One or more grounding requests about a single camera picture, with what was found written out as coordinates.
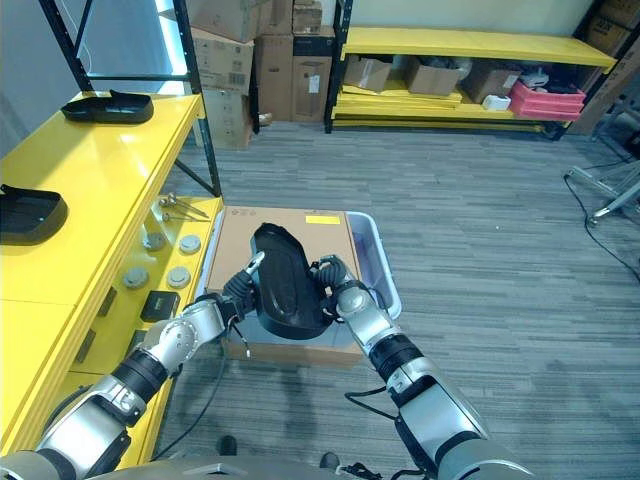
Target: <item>cable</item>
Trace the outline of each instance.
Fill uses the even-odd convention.
[[[589,229],[589,213],[587,212],[587,209],[582,203],[582,200],[580,200],[580,197],[578,197],[578,194],[575,192],[575,190],[569,183],[569,175],[563,176],[562,179],[564,180],[564,183],[567,185],[567,188],[569,189],[573,197],[577,200],[578,205],[580,205],[580,208],[582,209],[582,213],[584,214],[584,230],[587,232],[587,235],[589,235],[589,237],[591,237],[591,240],[593,240],[600,248],[602,248],[605,252],[607,252],[609,255],[615,258],[618,262],[624,265],[633,274],[633,276],[636,278],[638,283],[640,283],[640,274],[635,270],[635,268],[633,268],[627,262],[625,262],[620,257],[618,257],[615,253],[613,253],[611,250],[605,247],[602,243],[600,243],[600,241],[596,237],[593,236],[593,233],[591,233],[591,230]]]
[[[82,395],[87,390],[89,390],[92,386],[93,385],[87,385],[87,386],[80,385],[75,392],[71,392],[69,395],[67,395],[65,399],[62,400],[58,404],[58,406],[53,410],[53,412],[51,412],[51,415],[49,415],[49,418],[47,418],[47,421],[44,422],[44,428],[42,429],[42,431],[46,432],[47,429],[51,426],[51,424],[55,421],[55,419],[58,418],[58,415],[60,415],[62,411],[71,404],[71,402],[73,402],[76,398],[78,398],[80,395]]]
[[[154,455],[154,457],[151,459],[151,461],[155,461],[158,458],[160,458],[162,455],[164,455],[165,453],[167,453],[169,450],[171,450],[171,448],[173,448],[178,442],[180,442],[184,437],[186,437],[187,435],[189,435],[189,433],[191,433],[191,430],[193,430],[195,428],[195,426],[198,424],[198,422],[200,421],[200,419],[202,419],[202,417],[204,416],[205,412],[207,411],[207,409],[209,408],[209,405],[211,405],[211,402],[213,402],[214,397],[216,396],[216,392],[218,391],[218,387],[220,386],[220,382],[222,381],[222,374],[224,373],[224,367],[226,366],[227,363],[227,351],[224,347],[222,347],[222,363],[220,364],[220,368],[218,369],[218,375],[215,381],[215,384],[213,385],[213,390],[211,391],[211,395],[209,396],[209,399],[207,400],[207,403],[205,404],[204,408],[202,409],[202,411],[198,414],[198,416],[196,417],[196,419],[193,421],[193,423],[189,426],[189,428],[187,428],[178,438],[176,438],[173,442],[171,442],[169,445],[167,445],[165,448],[163,448],[162,450],[160,450],[160,452],[156,453]]]
[[[64,11],[67,13],[67,17],[69,17],[69,20],[71,21],[71,25],[73,25],[73,28],[76,31],[76,35],[78,35],[78,26],[76,25],[76,22],[73,21],[73,17],[69,13],[69,9],[67,8],[67,5],[64,3],[64,0],[60,0],[60,3],[62,4],[62,8],[64,8]],[[87,52],[87,57],[89,59],[89,68],[87,69],[87,73],[91,73],[91,67],[93,65],[93,61],[91,59],[91,52],[89,52],[89,49],[87,48],[87,44],[85,42],[82,42],[82,48],[84,49],[85,52]]]
[[[426,475],[427,472],[425,472],[424,470],[398,470],[396,473],[393,474],[393,476],[391,477],[391,480],[398,480],[398,478],[402,477],[403,475]]]
[[[375,390],[369,390],[366,392],[347,392],[344,394],[344,398],[346,398],[347,400],[349,400],[352,403],[355,403],[356,405],[358,405],[359,407],[364,408],[365,410],[369,410],[370,412],[373,413],[377,413],[378,415],[382,415],[385,418],[388,418],[389,420],[396,420],[396,417],[394,417],[393,415],[389,415],[386,412],[383,412],[382,410],[378,410],[377,408],[373,408],[370,405],[367,405],[366,403],[362,403],[358,400],[355,400],[353,397],[368,397],[370,395],[375,395],[377,393],[382,393],[387,389],[387,387],[380,387],[380,388],[376,388]]]

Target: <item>black shoe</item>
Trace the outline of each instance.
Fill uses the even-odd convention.
[[[225,435],[218,440],[218,453],[224,456],[235,456],[238,454],[238,442],[235,437]]]
[[[320,468],[328,468],[334,470],[340,466],[340,459],[333,452],[325,453],[320,459]]]

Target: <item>cardboard box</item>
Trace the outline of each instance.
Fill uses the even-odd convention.
[[[472,102],[482,103],[487,95],[508,95],[520,73],[493,60],[474,60],[462,88]]]
[[[598,13],[622,27],[634,29],[640,23],[640,0],[606,0]]]
[[[221,292],[224,284],[244,268],[251,258],[251,237],[265,222],[280,225],[296,237],[304,247],[308,262],[336,254],[358,279],[361,278],[351,228],[344,212],[226,206],[206,282],[207,292]]]
[[[187,0],[189,23],[205,32],[248,42],[261,35],[271,19],[272,0]],[[175,20],[173,9],[160,15]]]
[[[418,57],[410,57],[404,71],[404,81],[410,93],[449,95],[458,83],[458,72],[450,68],[422,65]]]
[[[272,0],[271,17],[266,35],[286,35],[291,33],[291,21],[293,15],[293,0]]]
[[[253,61],[253,41],[236,42],[197,28],[191,29],[204,89],[220,88],[247,95]]]
[[[331,57],[293,57],[291,120],[323,120],[330,74]]]
[[[631,32],[611,20],[596,15],[587,30],[587,43],[607,55],[616,56]]]
[[[256,40],[256,79],[260,113],[291,120],[293,35],[265,35]]]
[[[229,90],[203,90],[213,147],[223,150],[244,150],[249,145],[252,125],[249,99]],[[200,128],[193,128],[196,144],[202,145]]]
[[[343,83],[381,92],[391,72],[391,62],[361,55],[349,55]]]
[[[582,110],[580,118],[569,127],[568,133],[591,135],[602,116],[638,72],[640,72],[640,38],[633,42],[624,57],[607,76],[605,82]]]
[[[293,4],[293,33],[320,33],[322,24],[322,3],[313,2],[310,5]]]
[[[318,35],[294,35],[294,57],[331,57],[335,45],[333,27],[320,25]]]

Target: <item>black cable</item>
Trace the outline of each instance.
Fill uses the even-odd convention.
[[[366,403],[362,403],[353,398],[353,397],[368,397],[370,395],[375,395],[376,393],[382,393],[386,389],[387,387],[380,387],[380,388],[376,388],[375,390],[368,390],[366,392],[347,392],[344,394],[344,398],[346,398],[352,403],[355,403],[359,407],[364,408],[365,410],[369,410],[370,412],[377,413],[378,415],[382,415],[383,417],[388,418],[389,420],[395,421],[396,417],[394,417],[393,415],[389,415],[388,413],[383,412],[382,410],[378,410],[377,408],[374,408],[370,405],[367,405]]]
[[[213,402],[213,399],[216,396],[216,392],[218,391],[218,387],[220,386],[220,382],[222,381],[222,374],[224,373],[224,367],[225,367],[226,363],[227,363],[227,351],[226,351],[226,349],[224,347],[222,347],[222,363],[220,364],[220,368],[218,370],[218,376],[216,378],[215,384],[213,385],[213,390],[211,391],[211,395],[209,396],[209,399],[207,400],[207,403],[205,404],[204,408],[198,414],[198,416],[193,421],[193,423],[189,426],[189,428],[187,428],[173,442],[171,442],[169,445],[167,445],[165,448],[163,448],[160,452],[158,452],[158,453],[156,453],[154,455],[154,457],[151,459],[152,462],[157,460],[158,458],[160,458],[165,453],[167,453],[171,448],[173,448],[184,437],[189,435],[189,433],[191,433],[191,430],[193,430],[195,428],[195,426],[198,424],[198,422],[200,421],[200,419],[202,419],[202,417],[204,416],[205,412],[209,408],[209,405],[211,405],[211,402]]]
[[[356,462],[353,465],[340,467],[340,470],[347,472],[354,477],[364,478],[365,480],[382,480],[382,475],[379,473],[373,473],[362,462]]]
[[[569,175],[565,175],[564,177],[562,177],[562,179],[564,180],[564,183],[567,185],[567,188],[569,189],[571,194],[578,201],[578,205],[580,205],[580,208],[582,209],[582,213],[584,213],[584,230],[587,232],[587,235],[589,235],[589,237],[591,237],[591,240],[593,240],[600,248],[602,248],[605,252],[607,252],[609,255],[615,258],[618,262],[624,265],[633,274],[633,276],[636,278],[638,283],[640,283],[640,274],[635,270],[635,268],[633,268],[627,262],[625,262],[620,257],[618,257],[615,253],[613,253],[611,250],[605,247],[602,243],[600,243],[600,241],[596,237],[593,236],[593,233],[591,233],[591,230],[589,229],[589,213],[587,212],[587,209],[582,203],[582,200],[580,200],[580,197],[578,197],[578,194],[575,192],[575,190],[569,183]]]
[[[71,404],[71,402],[73,402],[76,398],[78,398],[80,395],[82,395],[87,390],[89,390],[92,386],[93,385],[87,385],[87,386],[80,385],[75,392],[71,392],[69,395],[67,395],[65,399],[62,400],[58,404],[58,406],[53,410],[53,412],[51,412],[51,415],[49,415],[49,418],[47,418],[47,421],[44,423],[44,428],[42,429],[42,431],[46,432],[47,429],[54,422],[54,420],[58,418],[58,415],[60,415],[62,411]]]
[[[402,477],[403,475],[426,475],[427,472],[425,472],[424,470],[398,470],[396,473],[393,474],[393,476],[391,477],[391,480],[398,480],[398,478]]]

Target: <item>yellow shelf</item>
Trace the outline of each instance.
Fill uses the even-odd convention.
[[[68,372],[67,370],[59,368],[58,373],[60,374],[60,381],[57,383],[52,382],[45,385],[46,396],[39,399],[37,404],[35,404],[30,409],[27,421],[20,424],[18,431],[18,433],[20,434],[18,437],[18,440],[20,442],[19,448],[33,448],[35,446],[42,432],[42,428],[46,418],[48,417],[50,411],[56,405],[55,402],[50,403],[51,400],[55,399],[57,395],[61,395],[58,393],[60,389],[62,389],[63,392],[66,391],[66,387],[64,387],[66,377],[69,377],[69,375],[71,375],[71,378],[77,378],[78,374],[102,375],[110,373],[126,356],[127,348],[129,347],[134,331],[147,330],[151,326],[151,324],[144,323],[139,318],[140,312],[150,290],[171,290],[178,292],[178,294],[180,295],[180,304],[178,306],[178,311],[184,308],[187,303],[192,301],[196,290],[196,282],[200,277],[200,271],[202,269],[202,262],[204,261],[207,243],[212,235],[215,216],[222,209],[222,199],[183,197],[182,200],[187,201],[200,210],[207,212],[210,218],[210,222],[190,222],[175,220],[172,220],[168,223],[160,222],[162,212],[165,210],[160,208],[157,205],[157,202],[154,202],[152,212],[148,214],[147,220],[144,223],[145,226],[139,227],[139,231],[136,235],[134,235],[136,241],[134,242],[127,257],[123,260],[122,265],[118,270],[118,275],[114,279],[113,285],[118,293],[113,300],[113,303],[111,304],[109,312],[104,317],[97,317],[91,324],[91,329],[96,332],[96,336],[91,343],[85,359],[83,360],[83,362],[74,361],[71,365],[71,368],[67,368]],[[167,211],[178,215],[177,210],[170,209]],[[148,252],[142,245],[142,238],[145,232],[145,228],[148,228],[150,231],[155,232],[161,231],[167,239],[167,244],[165,244],[165,246],[161,250],[158,250],[156,252]],[[202,243],[200,250],[192,255],[186,255],[182,253],[177,246],[180,238],[189,234],[198,235]],[[179,265],[184,266],[189,270],[189,272],[191,273],[191,282],[183,289],[174,289],[166,284],[166,277],[170,269]],[[142,266],[149,272],[149,281],[143,288],[137,290],[129,290],[122,285],[122,275],[127,269],[132,266]],[[62,308],[63,306],[52,306],[39,303],[3,302],[3,307],[7,307],[9,310],[6,313],[8,315],[11,315],[9,317],[4,316],[5,311],[3,308],[3,318],[28,318],[32,322],[38,322],[34,327],[38,328],[38,330],[42,326],[47,327],[48,325],[51,325],[50,328],[55,328],[57,320],[55,314],[57,312],[60,312],[59,315],[62,317],[62,315],[66,313],[66,310]],[[12,325],[17,325],[17,323],[7,321],[3,322],[3,334],[5,333],[5,327],[7,325],[11,327]],[[7,330],[7,332],[13,333],[15,336],[17,336],[21,331],[22,335],[24,335],[24,327],[19,330],[19,327],[17,326],[15,327],[15,329],[15,332],[10,332],[9,330]],[[45,334],[48,333],[46,328],[43,329],[43,332]],[[34,352],[31,349],[30,353],[40,354],[40,352]],[[77,348],[75,351],[71,352],[72,360],[76,357],[76,353]],[[6,388],[5,386],[9,384],[18,385],[18,382],[20,382],[21,380],[25,383],[28,383],[30,381],[32,382],[33,378],[35,377],[20,375],[19,372],[21,372],[21,369],[16,368],[17,365],[15,361],[12,362],[10,358],[7,358],[7,361],[9,362],[7,364],[4,358],[5,355],[7,355],[6,349],[3,350],[3,370],[6,371],[6,374],[8,374],[9,377],[4,379],[3,399],[5,397],[5,394],[7,394],[7,399],[13,402],[13,404],[10,406],[16,409],[22,409],[24,407],[16,405],[16,400],[8,396],[8,393],[10,392],[4,390]],[[162,401],[154,400],[154,402],[160,402],[158,403],[158,405],[164,405],[164,403],[162,402],[166,402],[166,398]],[[155,418],[154,421],[158,422],[157,425],[154,423],[149,424],[149,420],[146,419],[144,422],[141,420],[139,424],[151,425],[156,432],[156,434],[154,434],[153,436],[150,436],[149,432],[146,432],[146,430],[143,432],[139,425],[136,425],[135,428],[135,431],[138,432],[137,435],[143,435],[144,438],[146,438],[146,442],[155,442],[157,430],[159,428],[159,422],[162,420],[162,412],[160,412],[159,415],[153,416],[153,418]],[[3,452],[5,449],[7,451],[13,451],[12,447],[13,444],[3,444]],[[146,452],[149,449],[152,450],[153,445],[151,445],[151,447],[144,448],[144,451]],[[139,453],[140,452],[143,452],[142,446],[140,446]]]
[[[153,117],[140,125],[80,124],[58,112],[2,160],[4,183],[56,191],[69,207],[65,224],[44,243],[1,250],[8,359],[2,453],[33,446],[35,426],[203,113],[200,96],[155,97],[153,103]],[[25,346],[27,328],[33,334]]]
[[[349,53],[532,60],[602,67],[606,73],[616,63],[573,37],[439,28],[350,27],[342,58]]]
[[[178,311],[193,300],[204,254],[212,235],[213,222],[218,211],[222,209],[222,201],[218,198],[186,197],[181,197],[181,200],[206,212],[211,222],[162,222],[163,212],[180,215],[182,211],[163,209],[154,202],[144,227],[140,227],[131,251],[115,276],[112,286],[117,294],[111,308],[107,315],[97,317],[91,324],[91,330],[96,335],[84,360],[73,362],[72,371],[105,374],[110,373],[120,363],[127,353],[133,331],[147,330],[151,326],[140,319],[140,312],[150,290],[176,292],[180,296]],[[164,235],[167,239],[164,248],[156,252],[149,252],[144,248],[142,241],[146,229]],[[202,246],[198,252],[187,255],[180,251],[178,242],[185,235],[197,235],[200,238]],[[182,289],[170,287],[166,281],[169,270],[177,266],[187,268],[191,274],[191,282]],[[122,284],[125,272],[132,267],[143,267],[149,272],[149,282],[143,288],[131,290]]]
[[[517,132],[541,132],[543,127],[535,122],[464,122],[422,119],[389,119],[389,118],[336,118],[336,127],[415,127],[415,128],[463,128],[479,130],[508,130]]]
[[[497,111],[485,110],[477,103],[460,103],[455,108],[432,108],[416,106],[414,103],[385,104],[364,103],[356,104],[343,102],[338,99],[333,108],[333,115],[338,118],[341,115],[361,115],[361,116],[389,116],[389,117],[436,117],[436,118],[458,118],[458,119],[484,119],[484,120],[512,120],[514,114],[510,110]]]

